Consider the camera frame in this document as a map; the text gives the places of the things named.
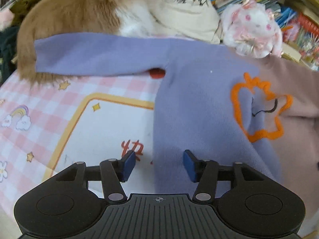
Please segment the pink checkered cartoon tablecloth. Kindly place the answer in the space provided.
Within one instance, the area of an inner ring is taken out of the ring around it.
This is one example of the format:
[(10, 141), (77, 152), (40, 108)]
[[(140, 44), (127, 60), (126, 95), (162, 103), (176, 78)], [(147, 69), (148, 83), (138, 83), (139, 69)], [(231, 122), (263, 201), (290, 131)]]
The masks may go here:
[(80, 75), (31, 87), (12, 75), (1, 88), (1, 211), (76, 161), (89, 166), (137, 153), (124, 189), (155, 192), (155, 97), (171, 59), (189, 59), (197, 43), (177, 38), (124, 38), (95, 33), (39, 41), (39, 65), (58, 63)]

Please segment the purple and mauve sweater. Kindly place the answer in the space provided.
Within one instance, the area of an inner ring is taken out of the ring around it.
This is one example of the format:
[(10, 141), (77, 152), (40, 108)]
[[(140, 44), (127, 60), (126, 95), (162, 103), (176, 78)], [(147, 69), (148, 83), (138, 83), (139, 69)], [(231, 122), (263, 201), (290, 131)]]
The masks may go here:
[(182, 154), (240, 161), (304, 202), (299, 234), (318, 231), (318, 72), (223, 45), (67, 33), (35, 42), (37, 73), (115, 76), (165, 71), (155, 98), (157, 193), (193, 193)]

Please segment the orange and white cat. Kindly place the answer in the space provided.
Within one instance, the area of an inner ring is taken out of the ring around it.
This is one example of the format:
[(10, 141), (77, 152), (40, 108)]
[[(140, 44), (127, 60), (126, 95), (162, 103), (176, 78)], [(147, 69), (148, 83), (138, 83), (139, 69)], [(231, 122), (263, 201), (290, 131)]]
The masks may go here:
[(26, 15), (17, 35), (17, 72), (31, 84), (54, 83), (63, 75), (37, 73), (35, 40), (72, 32), (125, 37), (162, 34), (153, 16), (159, 0), (41, 0)]

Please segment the white pink plush bunny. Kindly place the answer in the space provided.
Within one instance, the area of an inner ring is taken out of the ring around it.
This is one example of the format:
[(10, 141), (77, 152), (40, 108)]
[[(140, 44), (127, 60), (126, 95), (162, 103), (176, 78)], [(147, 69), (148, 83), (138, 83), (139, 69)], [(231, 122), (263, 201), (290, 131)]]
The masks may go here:
[(230, 4), (221, 14), (222, 42), (241, 56), (264, 58), (282, 54), (282, 31), (274, 14), (255, 0)]

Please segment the cream canvas tote bag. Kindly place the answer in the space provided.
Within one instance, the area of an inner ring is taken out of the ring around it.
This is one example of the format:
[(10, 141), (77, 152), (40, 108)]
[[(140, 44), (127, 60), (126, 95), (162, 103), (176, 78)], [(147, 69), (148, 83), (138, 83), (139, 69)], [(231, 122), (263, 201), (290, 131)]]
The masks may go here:
[(220, 16), (210, 0), (158, 0), (153, 9), (156, 20), (169, 36), (184, 36), (220, 44)]

